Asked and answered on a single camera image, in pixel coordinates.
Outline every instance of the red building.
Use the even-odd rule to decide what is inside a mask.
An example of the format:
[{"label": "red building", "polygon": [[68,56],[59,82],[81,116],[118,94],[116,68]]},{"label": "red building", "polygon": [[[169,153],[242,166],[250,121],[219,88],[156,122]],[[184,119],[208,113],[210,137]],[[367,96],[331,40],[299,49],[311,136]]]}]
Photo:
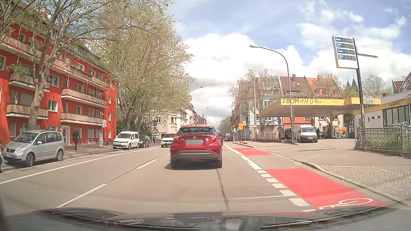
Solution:
[{"label": "red building", "polygon": [[[11,27],[13,32],[0,46],[0,120],[3,121],[0,142],[3,144],[27,129],[35,92],[31,43],[37,46],[45,38],[39,33],[33,41],[31,31],[16,24]],[[80,129],[84,143],[88,139],[97,141],[106,123],[103,138],[113,139],[117,127],[114,81],[107,68],[90,59],[94,56],[83,44],[73,46],[76,51],[62,53],[50,70],[37,128],[61,131],[66,144],[72,144],[74,129]],[[28,67],[30,73],[26,76],[10,73],[7,67],[16,63]]]},{"label": "red building", "polygon": [[[308,83],[307,78],[296,77],[292,75],[290,79],[287,76],[280,76],[281,88],[283,90],[283,97],[290,97],[290,83],[291,83],[291,97],[292,98],[310,98],[311,97],[311,86]],[[291,127],[291,121],[289,117],[284,117],[284,128]],[[296,117],[294,121],[294,127],[297,128],[299,125],[309,125],[311,119],[307,117]]]}]

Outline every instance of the red bike lane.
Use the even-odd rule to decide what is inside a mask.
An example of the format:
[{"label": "red bike lane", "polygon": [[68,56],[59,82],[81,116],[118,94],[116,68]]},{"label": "red bike lane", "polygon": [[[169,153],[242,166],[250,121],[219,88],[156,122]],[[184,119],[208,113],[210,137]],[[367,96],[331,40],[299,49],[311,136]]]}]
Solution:
[{"label": "red bike lane", "polygon": [[317,210],[346,206],[386,206],[372,196],[347,186],[342,180],[332,180],[297,163],[288,164],[283,168],[282,164],[278,163],[284,161],[283,158],[274,153],[249,147],[233,146],[233,149],[237,154],[250,159],[256,166],[261,166],[262,170],[257,172],[262,173],[261,176],[275,188],[280,191],[291,190],[292,192],[287,193],[300,196]]}]

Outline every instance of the white van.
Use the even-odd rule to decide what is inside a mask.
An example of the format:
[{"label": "white van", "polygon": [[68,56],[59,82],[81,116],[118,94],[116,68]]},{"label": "white van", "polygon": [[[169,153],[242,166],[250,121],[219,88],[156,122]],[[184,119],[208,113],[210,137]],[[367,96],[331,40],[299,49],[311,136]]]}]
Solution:
[{"label": "white van", "polygon": [[314,143],[317,143],[318,136],[315,131],[315,128],[311,125],[298,126],[297,141],[299,142],[314,141]]},{"label": "white van", "polygon": [[120,132],[113,140],[113,148],[138,148],[140,136],[137,132]]}]

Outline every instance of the road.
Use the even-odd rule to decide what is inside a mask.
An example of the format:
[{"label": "road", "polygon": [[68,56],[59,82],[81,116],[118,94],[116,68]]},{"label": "road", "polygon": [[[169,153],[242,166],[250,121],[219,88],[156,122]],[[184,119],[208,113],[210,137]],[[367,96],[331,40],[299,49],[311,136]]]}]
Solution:
[{"label": "road", "polygon": [[299,162],[225,143],[223,167],[171,169],[168,148],[108,150],[0,174],[7,215],[89,207],[123,213],[301,212],[364,204],[399,206]]}]

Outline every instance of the street lamp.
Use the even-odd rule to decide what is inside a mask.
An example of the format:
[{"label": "street lamp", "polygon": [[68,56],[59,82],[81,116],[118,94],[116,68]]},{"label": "street lamp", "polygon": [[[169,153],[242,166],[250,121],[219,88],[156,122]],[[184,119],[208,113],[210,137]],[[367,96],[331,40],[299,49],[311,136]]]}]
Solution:
[{"label": "street lamp", "polygon": [[[268,48],[265,48],[265,47],[261,47],[261,46],[253,46],[253,45],[250,45],[250,47],[251,48],[262,48],[262,49],[266,49],[266,50],[269,50],[269,51],[274,51],[274,50],[271,50],[271,49],[268,49]],[[291,143],[292,144],[294,144],[294,120],[293,120],[293,106],[291,105],[291,79],[290,79],[290,71],[289,71],[289,69],[288,69],[288,62],[287,62],[287,59],[284,57],[284,55],[282,55],[280,52],[278,52],[278,51],[274,51],[274,52],[277,52],[277,53],[279,53],[283,58],[284,58],[284,60],[285,60],[285,63],[287,64],[287,75],[288,75],[288,81],[289,81],[289,85],[290,85],[290,92],[289,92],[289,94],[290,94],[290,119],[291,119]],[[256,113],[254,113],[254,121],[257,121],[257,115],[256,115]]]}]

